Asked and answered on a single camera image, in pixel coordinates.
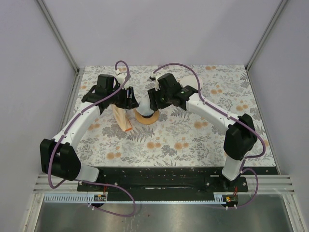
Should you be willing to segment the white paper coffee filter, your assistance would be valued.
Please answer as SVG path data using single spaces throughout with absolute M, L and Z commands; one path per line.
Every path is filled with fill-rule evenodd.
M 199 85 L 200 85 L 200 89 L 203 88 L 203 81 L 198 77 L 197 78 L 199 81 Z M 198 90 L 198 82 L 197 79 L 194 75 L 190 75 L 190 76 L 185 76 L 180 80 L 180 84 L 183 88 L 188 89 L 187 86 L 190 86 L 196 90 Z

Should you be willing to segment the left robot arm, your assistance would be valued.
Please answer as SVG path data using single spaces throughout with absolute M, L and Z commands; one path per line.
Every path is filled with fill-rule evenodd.
M 127 73 L 98 76 L 68 124 L 52 139 L 42 140 L 40 156 L 45 174 L 69 181 L 88 181 L 94 191 L 103 189 L 105 180 L 99 176 L 99 169 L 82 164 L 75 150 L 90 125 L 110 105 L 128 110 L 138 107 L 133 87 L 126 86 L 130 77 Z

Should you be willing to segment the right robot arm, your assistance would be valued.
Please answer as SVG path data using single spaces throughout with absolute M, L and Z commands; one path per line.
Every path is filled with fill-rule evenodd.
M 225 191 L 235 188 L 245 155 L 257 141 L 252 118 L 248 114 L 238 116 L 229 113 L 208 101 L 201 94 L 198 79 L 190 81 L 187 85 L 178 82 L 171 73 L 153 74 L 150 79 L 155 82 L 155 87 L 148 90 L 152 110 L 173 105 L 204 117 L 225 134 L 224 152 L 227 158 L 222 169 L 223 177 L 219 180 L 220 187 Z

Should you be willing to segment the coffee filter paper pack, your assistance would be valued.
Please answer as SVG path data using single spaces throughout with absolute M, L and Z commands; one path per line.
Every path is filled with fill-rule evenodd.
M 125 109 L 121 109 L 115 105 L 112 105 L 112 111 L 114 118 L 122 131 L 127 132 L 133 129 L 132 124 L 126 115 Z

